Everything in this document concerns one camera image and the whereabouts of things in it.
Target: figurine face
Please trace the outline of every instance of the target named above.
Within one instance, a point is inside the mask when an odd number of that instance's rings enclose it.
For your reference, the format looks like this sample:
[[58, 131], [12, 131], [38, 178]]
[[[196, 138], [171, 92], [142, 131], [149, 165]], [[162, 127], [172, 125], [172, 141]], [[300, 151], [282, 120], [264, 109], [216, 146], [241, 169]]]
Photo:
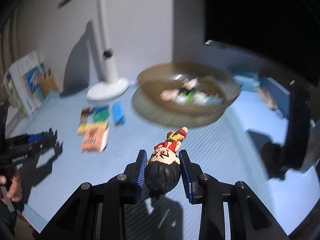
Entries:
[[164, 147], [156, 149], [151, 155], [150, 162], [155, 161], [166, 164], [171, 164], [173, 162], [180, 164], [180, 159], [176, 156], [176, 154], [172, 150]]

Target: curtain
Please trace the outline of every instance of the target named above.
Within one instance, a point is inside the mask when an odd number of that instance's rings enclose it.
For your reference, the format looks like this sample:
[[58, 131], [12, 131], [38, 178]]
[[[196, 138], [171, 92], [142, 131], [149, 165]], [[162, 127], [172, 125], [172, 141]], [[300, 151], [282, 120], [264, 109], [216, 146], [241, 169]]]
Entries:
[[19, 58], [17, 45], [17, 14], [18, 8], [11, 15], [0, 32], [0, 100], [6, 98], [2, 88], [4, 73]]

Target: blue block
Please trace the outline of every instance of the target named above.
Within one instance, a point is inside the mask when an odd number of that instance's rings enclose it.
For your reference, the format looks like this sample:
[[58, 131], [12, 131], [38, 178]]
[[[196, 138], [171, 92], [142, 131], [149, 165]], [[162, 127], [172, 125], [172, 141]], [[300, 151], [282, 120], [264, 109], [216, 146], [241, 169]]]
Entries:
[[233, 78], [241, 86], [241, 90], [258, 91], [260, 87], [260, 81], [255, 80], [255, 78], [240, 75], [236, 75]]
[[244, 76], [244, 77], [248, 77], [248, 78], [252, 78], [255, 81], [259, 81], [259, 74], [256, 72], [249, 72], [249, 71], [241, 71], [241, 70], [236, 70], [236, 69], [229, 69], [229, 72], [233, 75], [233, 76]]
[[116, 125], [125, 124], [127, 120], [124, 117], [123, 110], [119, 102], [113, 104], [112, 112], [113, 112], [113, 119]]

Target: light blue tabletop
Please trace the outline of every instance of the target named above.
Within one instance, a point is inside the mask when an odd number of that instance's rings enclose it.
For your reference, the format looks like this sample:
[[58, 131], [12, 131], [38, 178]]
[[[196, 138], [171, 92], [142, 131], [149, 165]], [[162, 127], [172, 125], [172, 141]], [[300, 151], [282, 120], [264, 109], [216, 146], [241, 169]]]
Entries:
[[[284, 144], [288, 120], [280, 119], [257, 93], [243, 91], [230, 108], [236, 113], [243, 131], [254, 130], [268, 135], [275, 143]], [[320, 184], [314, 166], [305, 174], [289, 169], [285, 180], [272, 178], [268, 187], [272, 214], [288, 235], [300, 225], [320, 198]]]
[[[128, 163], [135, 161], [140, 149], [149, 154], [154, 145], [165, 139], [172, 127], [151, 123], [140, 117], [131, 106], [136, 87], [130, 87], [120, 98], [127, 123], [115, 126], [110, 119], [110, 135], [107, 148], [100, 154], [84, 155], [80, 149], [82, 136], [77, 135], [81, 109], [89, 106], [86, 91], [67, 98], [52, 93], [39, 111], [27, 120], [18, 133], [38, 133], [52, 127], [58, 130], [58, 140], [63, 141], [63, 152], [52, 163], [52, 173], [30, 190], [28, 204], [23, 215], [41, 231], [55, 212], [83, 182], [93, 185], [105, 183], [122, 173]], [[215, 123], [205, 127], [191, 128], [181, 149], [186, 149], [192, 162], [219, 181], [234, 184], [245, 181], [273, 211], [267, 175], [260, 156], [249, 136], [244, 132], [237, 113], [229, 107]], [[51, 162], [53, 151], [39, 158], [37, 170]], [[32, 181], [32, 176], [22, 178]], [[201, 205], [190, 205], [185, 197], [182, 181], [166, 194], [183, 210], [183, 239], [197, 239], [199, 234]], [[162, 218], [154, 221], [161, 226]]]

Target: monitor screen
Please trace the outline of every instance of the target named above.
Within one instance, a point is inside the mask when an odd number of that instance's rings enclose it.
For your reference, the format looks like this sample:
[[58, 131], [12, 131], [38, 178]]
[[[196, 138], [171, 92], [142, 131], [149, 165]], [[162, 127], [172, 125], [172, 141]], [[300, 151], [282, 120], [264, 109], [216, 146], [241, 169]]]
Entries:
[[220, 41], [269, 57], [317, 86], [319, 0], [206, 0], [206, 42]]

